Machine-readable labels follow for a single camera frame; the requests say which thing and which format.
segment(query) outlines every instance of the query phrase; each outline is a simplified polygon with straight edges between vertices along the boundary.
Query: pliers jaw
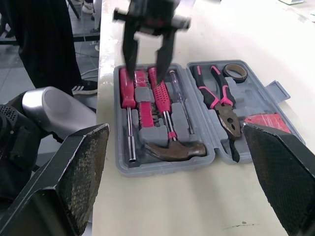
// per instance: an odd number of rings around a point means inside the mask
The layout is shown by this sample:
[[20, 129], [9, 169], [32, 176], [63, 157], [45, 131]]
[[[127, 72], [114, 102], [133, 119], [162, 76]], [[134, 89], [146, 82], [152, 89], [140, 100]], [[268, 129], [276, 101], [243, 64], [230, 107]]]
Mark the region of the pliers jaw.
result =
[[218, 104], [215, 106], [220, 122], [229, 138], [236, 139], [241, 137], [241, 125], [232, 109], [233, 108], [230, 105], [222, 106], [221, 104]]

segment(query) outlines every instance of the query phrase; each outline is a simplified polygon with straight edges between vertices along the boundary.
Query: hammer head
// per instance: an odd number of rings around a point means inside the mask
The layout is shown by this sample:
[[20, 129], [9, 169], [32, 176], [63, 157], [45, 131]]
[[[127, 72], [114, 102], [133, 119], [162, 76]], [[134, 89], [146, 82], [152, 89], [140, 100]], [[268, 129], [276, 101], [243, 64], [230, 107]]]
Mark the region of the hammer head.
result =
[[146, 144], [149, 153], [161, 161], [186, 161], [193, 156], [205, 156], [206, 147], [201, 143], [193, 143], [187, 146], [179, 141], [172, 141], [167, 148], [159, 147], [154, 144]]

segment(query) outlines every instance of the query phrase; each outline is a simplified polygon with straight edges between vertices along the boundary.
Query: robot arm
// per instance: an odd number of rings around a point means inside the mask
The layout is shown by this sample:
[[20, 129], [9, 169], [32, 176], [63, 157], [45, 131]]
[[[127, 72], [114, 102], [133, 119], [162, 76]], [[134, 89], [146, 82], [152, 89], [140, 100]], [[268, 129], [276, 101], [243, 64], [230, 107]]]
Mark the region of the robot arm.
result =
[[96, 114], [54, 87], [24, 92], [0, 105], [0, 206], [12, 202], [29, 181], [40, 140], [58, 142], [96, 125]]
[[154, 36], [163, 35], [162, 47], [157, 51], [157, 82], [166, 75], [172, 61], [175, 33], [188, 30], [190, 19], [174, 17], [180, 0], [131, 0], [128, 13], [115, 9], [114, 20], [125, 21], [123, 54], [130, 78], [134, 78], [138, 41], [134, 39], [137, 31]]

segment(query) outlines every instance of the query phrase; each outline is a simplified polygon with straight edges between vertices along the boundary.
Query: person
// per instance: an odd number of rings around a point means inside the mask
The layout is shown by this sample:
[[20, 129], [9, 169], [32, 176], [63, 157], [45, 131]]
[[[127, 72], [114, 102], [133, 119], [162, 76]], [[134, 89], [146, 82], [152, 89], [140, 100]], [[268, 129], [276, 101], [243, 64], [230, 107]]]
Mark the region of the person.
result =
[[94, 13], [93, 0], [71, 0], [73, 5], [82, 5], [82, 11], [86, 14]]
[[97, 82], [81, 78], [64, 0], [0, 0], [0, 13], [36, 88], [53, 86], [71, 96], [97, 92]]

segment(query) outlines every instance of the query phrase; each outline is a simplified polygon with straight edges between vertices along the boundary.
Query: pink screwdriver handle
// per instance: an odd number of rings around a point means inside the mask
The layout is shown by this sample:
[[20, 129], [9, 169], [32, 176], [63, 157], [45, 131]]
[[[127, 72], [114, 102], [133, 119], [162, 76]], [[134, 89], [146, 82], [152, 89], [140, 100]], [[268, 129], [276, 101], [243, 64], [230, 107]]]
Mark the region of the pink screwdriver handle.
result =
[[152, 67], [148, 70], [149, 79], [151, 82], [153, 95], [156, 100], [156, 105], [161, 114], [168, 111], [171, 112], [171, 102], [168, 96], [168, 92], [165, 86], [165, 83], [162, 81], [159, 85], [157, 82], [157, 70], [155, 67]]
[[130, 107], [134, 109], [136, 107], [136, 101], [134, 100], [133, 81], [129, 78], [126, 68], [120, 69], [119, 81], [120, 93], [123, 99], [122, 108], [127, 109], [127, 107]]

